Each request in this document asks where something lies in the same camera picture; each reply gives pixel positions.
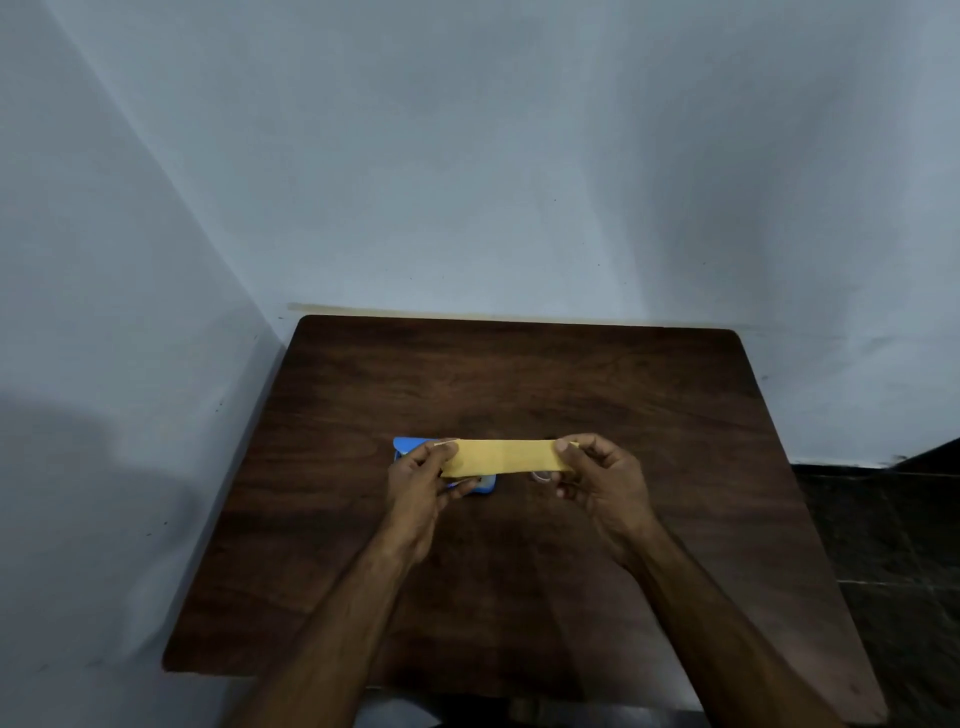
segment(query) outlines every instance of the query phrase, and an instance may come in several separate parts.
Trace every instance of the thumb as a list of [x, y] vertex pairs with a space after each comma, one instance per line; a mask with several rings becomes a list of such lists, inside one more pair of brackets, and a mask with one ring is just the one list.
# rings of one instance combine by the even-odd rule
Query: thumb
[[446, 461], [455, 454], [457, 454], [456, 443], [439, 443], [434, 445], [430, 448], [430, 454], [427, 455], [420, 469], [430, 473], [431, 477], [437, 477], [440, 475], [440, 471], [444, 469]]
[[553, 449], [560, 459], [573, 468], [578, 475], [589, 478], [601, 470], [589, 455], [568, 440], [557, 440], [553, 444]]

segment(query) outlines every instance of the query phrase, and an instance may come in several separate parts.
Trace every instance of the floor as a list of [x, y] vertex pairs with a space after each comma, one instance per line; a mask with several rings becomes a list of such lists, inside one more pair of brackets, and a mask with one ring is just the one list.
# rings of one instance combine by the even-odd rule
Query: floor
[[[797, 477], [886, 695], [888, 725], [960, 727], [960, 469], [915, 470], [923, 472], [798, 468]], [[433, 716], [450, 725], [509, 716], [553, 727], [708, 728], [702, 714], [483, 698], [448, 698], [417, 715], [398, 698], [370, 701], [358, 728], [423, 728]]]
[[888, 724], [960, 726], [960, 476], [798, 479], [886, 696]]

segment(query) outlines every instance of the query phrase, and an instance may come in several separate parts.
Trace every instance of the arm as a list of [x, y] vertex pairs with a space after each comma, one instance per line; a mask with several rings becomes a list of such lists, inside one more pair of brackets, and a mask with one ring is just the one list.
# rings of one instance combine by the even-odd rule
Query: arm
[[576, 473], [557, 495], [587, 511], [607, 550], [634, 576], [711, 725], [843, 726], [660, 523], [635, 457], [593, 434], [563, 438], [556, 448]]
[[426, 443], [388, 470], [387, 514], [286, 652], [227, 721], [228, 728], [353, 724], [407, 572], [430, 550], [437, 517], [477, 480], [447, 489], [440, 479], [455, 443]]

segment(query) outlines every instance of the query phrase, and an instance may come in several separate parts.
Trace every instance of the left hand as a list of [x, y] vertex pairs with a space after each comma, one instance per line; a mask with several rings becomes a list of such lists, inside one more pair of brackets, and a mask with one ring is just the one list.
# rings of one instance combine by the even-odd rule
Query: left hand
[[455, 442], [423, 443], [387, 470], [387, 515], [383, 529], [391, 542], [409, 552], [415, 564], [430, 552], [437, 517], [447, 504], [472, 491], [474, 477], [448, 487], [440, 478], [444, 463], [457, 454]]

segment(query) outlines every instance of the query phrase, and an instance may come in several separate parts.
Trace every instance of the wood grain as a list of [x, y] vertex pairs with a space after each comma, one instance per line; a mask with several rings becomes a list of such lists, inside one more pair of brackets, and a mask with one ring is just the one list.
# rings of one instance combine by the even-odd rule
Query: wood grain
[[[397, 435], [602, 432], [689, 550], [846, 720], [883, 700], [740, 342], [715, 329], [307, 316], [164, 655], [250, 675], [382, 513]], [[639, 588], [522, 475], [444, 512], [372, 681], [696, 709]]]

